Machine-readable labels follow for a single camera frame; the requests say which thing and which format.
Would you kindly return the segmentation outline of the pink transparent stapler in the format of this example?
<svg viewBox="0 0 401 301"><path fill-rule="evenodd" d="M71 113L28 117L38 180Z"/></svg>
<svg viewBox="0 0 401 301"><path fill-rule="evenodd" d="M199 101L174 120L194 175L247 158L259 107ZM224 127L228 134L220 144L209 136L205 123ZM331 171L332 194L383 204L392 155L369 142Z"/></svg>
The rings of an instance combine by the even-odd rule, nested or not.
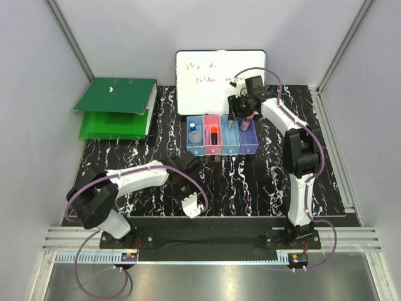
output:
<svg viewBox="0 0 401 301"><path fill-rule="evenodd" d="M243 132L247 131L249 125L253 121L253 118L254 118L254 113L252 113L247 117L242 118L239 122L239 129Z"/></svg>

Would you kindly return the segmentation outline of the light blue bin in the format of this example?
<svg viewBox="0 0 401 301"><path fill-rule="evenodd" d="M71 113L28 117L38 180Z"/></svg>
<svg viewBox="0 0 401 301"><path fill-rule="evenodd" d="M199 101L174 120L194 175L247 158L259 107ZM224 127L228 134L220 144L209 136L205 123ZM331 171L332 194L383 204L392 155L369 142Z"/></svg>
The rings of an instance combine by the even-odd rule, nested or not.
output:
<svg viewBox="0 0 401 301"><path fill-rule="evenodd" d="M234 156L238 155L240 143L239 143L239 129L237 122L234 121L232 129L228 130L228 116L220 115L221 123L221 136L222 136L222 155Z"/></svg>
<svg viewBox="0 0 401 301"><path fill-rule="evenodd" d="M192 145L188 140L189 134L189 124L193 122L196 124L197 130L202 132L203 140L200 144ZM188 116L186 118L186 149L193 153L195 156L204 156L206 154L205 147L204 147L204 127L203 127L203 116Z"/></svg>

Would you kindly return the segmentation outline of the orange black marker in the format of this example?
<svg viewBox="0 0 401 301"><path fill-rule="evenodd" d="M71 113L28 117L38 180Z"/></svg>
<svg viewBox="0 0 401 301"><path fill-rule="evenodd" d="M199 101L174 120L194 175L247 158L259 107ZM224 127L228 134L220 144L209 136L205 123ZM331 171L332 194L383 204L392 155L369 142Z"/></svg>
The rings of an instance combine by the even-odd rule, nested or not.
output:
<svg viewBox="0 0 401 301"><path fill-rule="evenodd" d="M218 145L219 144L219 137L217 127L211 127L211 144Z"/></svg>

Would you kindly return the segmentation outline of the pink bin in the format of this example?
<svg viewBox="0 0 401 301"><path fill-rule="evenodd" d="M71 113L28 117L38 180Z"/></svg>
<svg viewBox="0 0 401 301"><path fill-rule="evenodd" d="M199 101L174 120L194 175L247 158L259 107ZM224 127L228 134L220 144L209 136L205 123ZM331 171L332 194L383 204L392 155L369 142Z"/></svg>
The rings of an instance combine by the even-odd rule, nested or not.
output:
<svg viewBox="0 0 401 301"><path fill-rule="evenodd" d="M204 127L204 147L207 156L217 156L222 154L222 136L221 136L221 123L219 115L204 115L203 116L203 127ZM205 129L209 127L217 127L219 144L205 146Z"/></svg>

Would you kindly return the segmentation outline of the purple bin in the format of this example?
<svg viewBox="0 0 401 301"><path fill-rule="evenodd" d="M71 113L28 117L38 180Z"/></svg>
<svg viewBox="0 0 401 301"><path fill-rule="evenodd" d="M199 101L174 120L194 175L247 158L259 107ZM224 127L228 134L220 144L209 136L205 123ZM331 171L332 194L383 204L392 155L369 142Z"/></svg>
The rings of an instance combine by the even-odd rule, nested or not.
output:
<svg viewBox="0 0 401 301"><path fill-rule="evenodd" d="M254 124L254 120L251 120L247 130L243 131L241 129L242 119L237 121L238 128L239 128L239 155L253 155L256 153L259 142L258 137L256 134L256 128Z"/></svg>

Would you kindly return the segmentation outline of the pink eraser stick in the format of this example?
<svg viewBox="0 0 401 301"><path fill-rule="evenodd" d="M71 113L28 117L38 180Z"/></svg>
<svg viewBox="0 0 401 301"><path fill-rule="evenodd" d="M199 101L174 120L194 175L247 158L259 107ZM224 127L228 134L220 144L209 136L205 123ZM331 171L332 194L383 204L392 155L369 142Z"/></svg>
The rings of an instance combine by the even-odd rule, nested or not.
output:
<svg viewBox="0 0 401 301"><path fill-rule="evenodd" d="M205 146L211 145L211 130L209 127L205 129Z"/></svg>

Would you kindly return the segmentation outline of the white dry-erase board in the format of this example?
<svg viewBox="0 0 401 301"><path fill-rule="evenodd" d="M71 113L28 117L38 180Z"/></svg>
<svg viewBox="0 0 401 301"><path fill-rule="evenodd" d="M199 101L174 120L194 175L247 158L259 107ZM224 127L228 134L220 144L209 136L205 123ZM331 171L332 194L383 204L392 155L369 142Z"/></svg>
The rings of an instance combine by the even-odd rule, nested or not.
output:
<svg viewBox="0 0 401 301"><path fill-rule="evenodd" d="M175 57L177 112L180 115L226 115L235 79L265 76L263 50L178 51Z"/></svg>

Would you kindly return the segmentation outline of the small clear glue bottle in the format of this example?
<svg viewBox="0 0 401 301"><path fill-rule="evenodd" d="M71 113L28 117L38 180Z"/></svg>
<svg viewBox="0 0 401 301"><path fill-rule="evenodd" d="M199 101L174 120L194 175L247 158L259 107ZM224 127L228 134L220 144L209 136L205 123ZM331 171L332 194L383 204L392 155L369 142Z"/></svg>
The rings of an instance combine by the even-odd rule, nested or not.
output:
<svg viewBox="0 0 401 301"><path fill-rule="evenodd" d="M191 122L189 124L188 140L192 145L200 144L203 140L203 134L197 130L196 124Z"/></svg>

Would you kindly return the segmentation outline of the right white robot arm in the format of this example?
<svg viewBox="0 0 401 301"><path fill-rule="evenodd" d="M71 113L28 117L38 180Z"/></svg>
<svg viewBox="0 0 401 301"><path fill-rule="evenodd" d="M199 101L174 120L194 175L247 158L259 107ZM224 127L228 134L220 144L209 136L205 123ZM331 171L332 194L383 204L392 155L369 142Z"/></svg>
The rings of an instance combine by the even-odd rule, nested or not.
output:
<svg viewBox="0 0 401 301"><path fill-rule="evenodd" d="M287 219L294 226L284 233L284 240L290 248L299 248L307 240L306 232L300 227L312 222L313 183L325 164L319 132L291 112L281 97L268 93L261 76L236 78L230 85L236 89L235 94L227 98L231 122L250 122L255 114L259 114L284 137L283 167L289 174L291 184Z"/></svg>

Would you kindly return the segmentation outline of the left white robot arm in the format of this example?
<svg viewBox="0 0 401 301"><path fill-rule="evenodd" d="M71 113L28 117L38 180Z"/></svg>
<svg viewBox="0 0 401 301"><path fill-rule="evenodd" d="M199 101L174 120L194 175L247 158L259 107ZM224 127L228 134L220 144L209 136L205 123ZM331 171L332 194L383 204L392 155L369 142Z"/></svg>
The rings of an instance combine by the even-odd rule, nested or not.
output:
<svg viewBox="0 0 401 301"><path fill-rule="evenodd" d="M66 195L65 218L79 221L85 229L104 231L121 248L129 248L135 242L133 226L114 210L115 201L135 191L169 184L184 214L193 219L209 207L206 192L195 179L201 165L199 157L186 152L126 169L96 166L77 180Z"/></svg>

